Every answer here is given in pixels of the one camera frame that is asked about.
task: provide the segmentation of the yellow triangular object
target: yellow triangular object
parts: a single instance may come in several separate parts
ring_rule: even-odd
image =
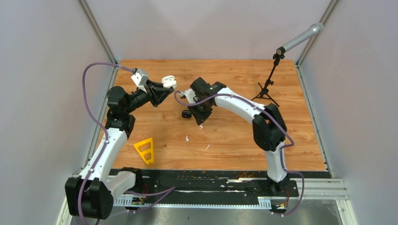
[[[144,150],[144,151],[140,151],[140,150],[139,150],[139,147],[141,147],[141,146],[143,146],[143,145],[145,145],[145,144],[148,144],[148,143],[151,144],[151,146],[150,146],[148,149],[146,149],[146,150]],[[141,158],[144,160],[145,164],[149,165],[149,164],[153,163],[153,161],[154,161],[154,157],[153,157],[153,139],[152,139],[151,137],[148,138],[148,139],[145,139],[145,140],[143,140],[143,141],[140,141],[140,142],[138,142],[138,143],[135,143],[135,144],[134,144],[134,148],[137,150],[138,154],[139,154],[139,155],[141,156]],[[151,154],[151,158],[150,158],[149,160],[147,160],[147,159],[145,158],[145,155],[146,155],[146,154]]]

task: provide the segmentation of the gray wall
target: gray wall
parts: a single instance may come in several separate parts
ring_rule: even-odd
[[[398,2],[341,1],[302,66],[360,225],[398,224]]]
[[[0,34],[1,223],[53,225],[94,131],[82,71],[107,58],[75,0],[2,1]],[[95,115],[110,71],[89,72]]]
[[[271,59],[330,0],[88,0],[115,57]],[[305,43],[286,54],[297,60]]]

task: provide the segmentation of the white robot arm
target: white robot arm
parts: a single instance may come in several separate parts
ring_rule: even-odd
[[[278,107],[274,104],[263,105],[253,102],[233,92],[222,83],[216,82],[210,85],[201,77],[195,80],[190,87],[190,89],[181,94],[182,98],[187,98],[190,104],[215,95],[214,98],[210,98],[200,105],[188,106],[188,110],[193,114],[198,125],[202,124],[210,116],[213,105],[228,109],[252,124],[254,140],[265,151],[268,163],[268,177],[273,181],[274,188],[277,190],[283,189],[289,181],[287,172],[282,166],[282,161],[284,164],[284,153],[280,154],[280,151],[283,151],[281,147],[284,146],[285,135],[272,121],[267,123],[269,118],[256,109],[258,107],[268,112],[286,131],[286,125]],[[237,96],[244,99],[244,101],[225,95]]]
[[[126,190],[142,187],[142,174],[139,169],[123,168],[112,180],[108,175],[112,164],[123,145],[127,142],[135,118],[130,113],[151,102],[157,107],[176,88],[174,76],[166,76],[162,83],[148,80],[144,70],[137,69],[131,77],[137,85],[137,90],[128,94],[122,87],[115,86],[108,90],[107,121],[105,128],[108,140],[104,134],[88,165],[80,172],[79,177],[69,178],[65,183],[65,193],[68,201],[69,213],[78,216],[78,192],[82,187],[83,179],[89,174],[82,196],[82,211],[85,217],[106,219],[110,215],[114,199],[121,196]]]

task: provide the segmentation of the silver microphone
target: silver microphone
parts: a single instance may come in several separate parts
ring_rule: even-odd
[[[319,34],[323,30],[323,24],[322,23],[316,23],[310,26],[308,30],[304,31],[302,34],[298,35],[297,37],[293,38],[291,41],[288,43],[284,44],[282,47],[278,48],[276,51],[277,54],[281,55],[290,49],[298,46],[299,44],[303,43],[305,40],[311,38],[312,36],[315,36]]]

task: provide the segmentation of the wood grain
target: wood grain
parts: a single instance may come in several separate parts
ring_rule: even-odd
[[[177,90],[186,90],[199,76],[206,82],[226,84],[236,93],[251,99],[264,83],[273,66],[272,60],[123,60],[122,65],[142,68],[153,81],[174,75]],[[119,70],[115,86],[127,92],[136,90],[131,73]],[[296,145],[285,150],[288,169],[324,171],[325,166],[303,92],[292,60],[282,60],[273,76],[270,95],[281,105],[280,111]],[[269,104],[269,100],[256,99]],[[119,152],[114,168],[124,166],[156,169],[216,169],[266,170],[267,161],[253,140],[252,126],[244,119],[223,108],[213,107],[213,113],[203,124],[194,118],[184,119],[179,105],[169,96],[157,108],[151,104],[133,112],[134,130]],[[133,144],[148,137],[154,140],[154,163],[146,165]]]

